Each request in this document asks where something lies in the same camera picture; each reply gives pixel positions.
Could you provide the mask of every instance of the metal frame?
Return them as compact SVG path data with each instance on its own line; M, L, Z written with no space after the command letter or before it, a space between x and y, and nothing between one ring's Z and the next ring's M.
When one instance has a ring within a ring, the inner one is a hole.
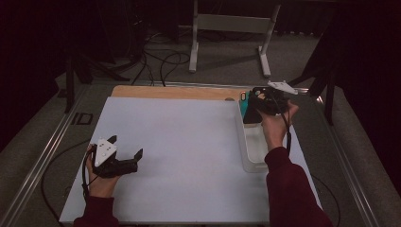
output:
M74 118L73 113L75 112L83 94L85 92L85 85L81 85L80 89L78 90L78 100L74 106L71 108L71 112L66 113L62 118L59 126L53 132L51 138L46 144L46 147L41 153L41 156L36 161L33 168L30 169L26 178L24 179L20 189L18 190L16 196L14 197L13 201L11 202L9 209L2 217L0 221L0 226L2 227L9 227L14 226L17 223L18 217L20 217L21 213L23 212L27 202L30 199L35 187L37 186L38 182L41 180L45 169L47 168L48 164L50 163L53 155L55 154L65 132L67 131L72 119Z
M146 85L146 82L138 81L140 85ZM198 83L179 83L179 82L171 82L168 83L169 86L185 86L185 87L215 87L215 88L244 88L249 89L252 86L234 86L234 85L216 85L216 84L198 84ZM61 123L56 128L55 132L53 133L52 137L50 138L49 142L47 143L44 151L41 154L41 157L36 162L35 166L29 171L26 176L26 179L22 183L21 188L19 189L17 195L15 196L14 200L12 201L8 211L2 217L0 221L0 226L14 226L18 220L18 217L23 212L26 203L30 199L36 185L38 184L39 180L42 178L44 170L46 169L48 163L50 162L51 158L53 157L54 153L57 150L59 143L61 142L65 132L70 125L70 122L73 119L73 112L77 108L84 92L86 91L86 86L82 85L80 90L78 91L78 101L72 108L72 111L69 114L66 114L64 118L61 120ZM296 88L300 95L307 95L307 89L304 88ZM329 132L331 136L331 140L334 142L336 146L336 156L339 161L341 170L344 174L345 180L348 182L350 187L351 193L354 196L355 202L359 209L359 212L366 224L366 226L374 227L380 226L377 220L377 217L372 210L372 206L366 196L365 191L362 188L359 180L357 179L357 175L353 170L350 162L348 161L346 152L342 147L340 140L337 136L335 129L330 126L327 121L325 120L324 113L323 113L323 101L320 97L316 101L314 101L316 111L319 113L319 118L326 127L326 130Z
M258 47L260 63L262 65L263 76L269 78L271 75L268 58L266 52L270 42L271 34L274 30L274 25L277 19L280 5L274 7L270 18L256 17L239 17L226 15L211 15L198 13L198 0L194 0L194 21L192 33L192 48L189 62L189 72L197 71L198 48L197 40L198 29L205 30L221 30L221 31L239 31L266 34L265 42Z

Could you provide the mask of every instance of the metal stand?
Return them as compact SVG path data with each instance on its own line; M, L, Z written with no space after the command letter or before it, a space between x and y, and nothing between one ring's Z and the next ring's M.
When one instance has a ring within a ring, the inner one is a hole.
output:
M268 49L279 10L280 5L276 5L270 18L199 14L198 0L194 0L194 22L189 72L195 73L197 71L199 48L199 43L197 41L198 29L237 31L266 34L266 40L263 43L263 46L259 46L258 53L263 69L263 76L269 78L270 68L268 58L266 57L266 51Z

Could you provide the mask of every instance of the hand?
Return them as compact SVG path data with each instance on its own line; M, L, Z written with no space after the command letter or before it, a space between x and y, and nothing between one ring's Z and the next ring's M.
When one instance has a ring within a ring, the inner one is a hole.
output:
M120 176L113 178L101 178L97 177L97 175L92 170L92 155L89 155L86 160L86 167L89 172L89 182L92 182L89 185L89 195L93 197L100 198L110 198L113 195L115 185L117 184Z
M299 107L288 101L288 111L283 113L289 125L292 124L292 116L298 111ZM274 148L283 146L283 139L287 133L287 127L281 115L268 115L259 112L262 116L263 133L265 134L268 149L271 151Z

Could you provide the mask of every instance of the white table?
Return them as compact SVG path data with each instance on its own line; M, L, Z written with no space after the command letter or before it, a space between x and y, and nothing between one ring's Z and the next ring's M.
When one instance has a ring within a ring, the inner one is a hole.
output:
M120 86L114 94L129 89L136 88ZM144 89L151 96L179 91L184 98L196 91L208 96L229 94L224 89ZM135 91L144 95L141 89ZM234 101L110 97L91 143L117 135L119 160L144 149L138 172L123 176L114 191L113 212L120 222L268 222L267 172L249 173L243 168L235 122L238 111ZM295 131L292 134L290 158L304 168L316 196ZM83 214L80 176L79 170L61 222L72 222Z

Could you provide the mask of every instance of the dark red sleeve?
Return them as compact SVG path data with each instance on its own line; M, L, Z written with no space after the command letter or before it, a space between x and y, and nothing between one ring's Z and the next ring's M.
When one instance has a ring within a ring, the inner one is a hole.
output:
M83 216L75 219L74 227L117 227L113 202L114 198L88 197Z
M265 157L270 204L270 226L333 226L316 203L304 170L293 164L285 148L275 148Z

